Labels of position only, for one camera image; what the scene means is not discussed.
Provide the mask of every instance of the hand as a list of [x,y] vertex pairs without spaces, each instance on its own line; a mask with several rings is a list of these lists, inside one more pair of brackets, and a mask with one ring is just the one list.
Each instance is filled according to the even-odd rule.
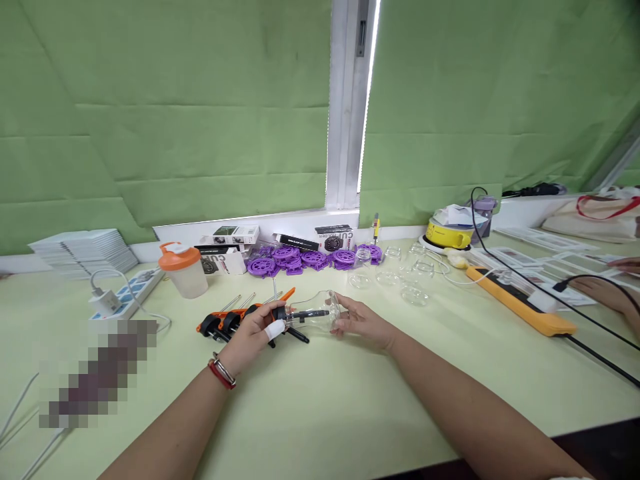
[[253,313],[247,315],[238,331],[233,334],[231,341],[220,352],[220,363],[224,365],[232,377],[239,375],[258,354],[267,346],[269,336],[264,331],[270,323],[266,320],[271,310],[282,307],[286,302],[282,300],[266,303]]
[[348,311],[340,314],[340,318],[335,322],[337,328],[331,331],[332,334],[342,338],[345,332],[356,333],[364,338],[373,340],[382,349],[391,350],[393,342],[399,333],[396,327],[384,320],[364,303],[344,297],[339,293],[336,293],[335,296],[338,299],[338,303]]
[[[608,282],[592,278],[579,278],[571,280],[569,284],[576,290],[580,290],[582,293],[610,309],[622,313],[627,318],[638,315],[638,312],[636,312],[635,307],[626,295]],[[636,302],[640,303],[640,295],[638,293],[630,289],[625,290],[627,290]]]
[[609,262],[607,265],[628,273],[640,273],[640,257],[614,260]]

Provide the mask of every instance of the white bag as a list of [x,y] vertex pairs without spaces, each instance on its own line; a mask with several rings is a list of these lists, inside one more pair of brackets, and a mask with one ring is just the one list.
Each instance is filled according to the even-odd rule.
[[640,230],[640,196],[627,193],[614,190],[601,192],[606,197],[583,195],[560,207],[542,228],[611,243],[632,242]]

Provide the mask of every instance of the white finger bandage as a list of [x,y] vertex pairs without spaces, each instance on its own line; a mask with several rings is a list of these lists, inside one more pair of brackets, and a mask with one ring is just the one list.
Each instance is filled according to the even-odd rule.
[[269,341],[276,338],[285,330],[285,322],[284,320],[276,320],[273,323],[270,323],[267,328],[265,328],[265,332],[267,332],[267,336],[269,337]]

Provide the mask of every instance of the protein shaker bottle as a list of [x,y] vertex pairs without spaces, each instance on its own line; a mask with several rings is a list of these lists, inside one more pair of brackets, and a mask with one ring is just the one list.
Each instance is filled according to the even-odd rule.
[[160,250],[158,266],[167,272],[182,297],[194,299],[207,291],[209,284],[200,263],[200,250],[180,242],[164,243]]

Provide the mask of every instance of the yellow container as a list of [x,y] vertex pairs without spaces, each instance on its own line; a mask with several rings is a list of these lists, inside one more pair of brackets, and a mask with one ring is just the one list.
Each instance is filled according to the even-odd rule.
[[473,227],[444,226],[434,218],[430,218],[426,237],[430,242],[441,247],[463,249],[471,243],[472,235]]

